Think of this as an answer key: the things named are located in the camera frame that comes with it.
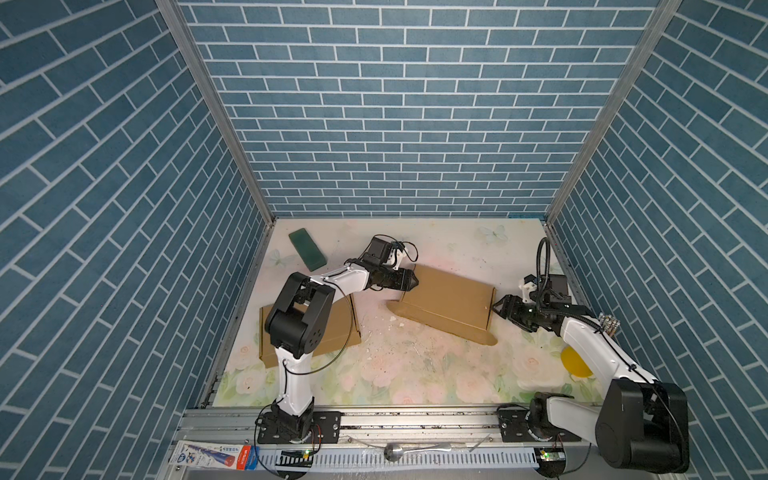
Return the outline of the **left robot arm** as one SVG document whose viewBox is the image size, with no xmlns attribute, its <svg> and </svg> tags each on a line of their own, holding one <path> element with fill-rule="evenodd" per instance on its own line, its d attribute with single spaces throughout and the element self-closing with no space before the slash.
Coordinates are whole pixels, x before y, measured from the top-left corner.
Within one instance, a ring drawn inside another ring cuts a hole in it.
<svg viewBox="0 0 768 480">
<path fill-rule="evenodd" d="M 320 344 L 332 307 L 365 290 L 409 292 L 419 281 L 412 268 L 417 247 L 385 234 L 376 234 L 365 250 L 347 259 L 328 273 L 305 275 L 295 272 L 286 280 L 265 322 L 277 356 L 278 394 L 270 406 L 277 432 L 290 442 L 299 442 L 317 431 L 313 415 L 315 397 L 308 377 L 318 373 L 311 368 L 313 352 Z"/>
</svg>

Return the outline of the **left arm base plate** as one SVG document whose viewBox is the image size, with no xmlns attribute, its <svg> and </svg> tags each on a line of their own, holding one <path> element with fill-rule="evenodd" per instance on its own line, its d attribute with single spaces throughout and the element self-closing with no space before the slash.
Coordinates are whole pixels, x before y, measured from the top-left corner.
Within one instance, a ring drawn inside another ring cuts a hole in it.
<svg viewBox="0 0 768 480">
<path fill-rule="evenodd" d="M 337 444 L 341 427 L 340 411 L 313 411 L 312 415 L 300 417 L 285 414 L 282 411 L 265 412 L 261 416 L 256 441 L 259 444 L 310 443 L 312 437 L 319 435 L 316 443 Z"/>
</svg>

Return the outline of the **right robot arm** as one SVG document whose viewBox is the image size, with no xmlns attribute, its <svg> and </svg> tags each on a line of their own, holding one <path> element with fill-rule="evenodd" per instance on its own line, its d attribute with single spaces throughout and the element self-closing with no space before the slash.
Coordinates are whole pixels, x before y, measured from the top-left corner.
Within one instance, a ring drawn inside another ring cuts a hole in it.
<svg viewBox="0 0 768 480">
<path fill-rule="evenodd" d="M 609 332 L 611 316 L 596 316 L 557 293 L 549 276 L 528 275 L 521 295 L 508 294 L 492 310 L 528 333 L 555 333 L 587 365 L 604 389 L 603 402 L 590 407 L 566 394 L 538 392 L 530 402 L 531 435 L 550 441 L 561 432 L 597 446 L 615 469 L 682 474 L 689 468 L 688 402 L 674 383 L 659 381 L 633 360 Z"/>
</svg>

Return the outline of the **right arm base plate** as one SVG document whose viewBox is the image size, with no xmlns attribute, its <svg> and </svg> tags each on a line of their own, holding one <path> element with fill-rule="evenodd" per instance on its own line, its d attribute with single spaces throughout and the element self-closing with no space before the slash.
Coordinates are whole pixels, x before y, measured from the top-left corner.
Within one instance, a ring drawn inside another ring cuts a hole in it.
<svg viewBox="0 0 768 480">
<path fill-rule="evenodd" d="M 529 411 L 519 405 L 502 407 L 496 410 L 501 441 L 503 443 L 523 442 L 581 442 L 582 439 L 565 430 L 535 432 L 528 424 Z"/>
</svg>

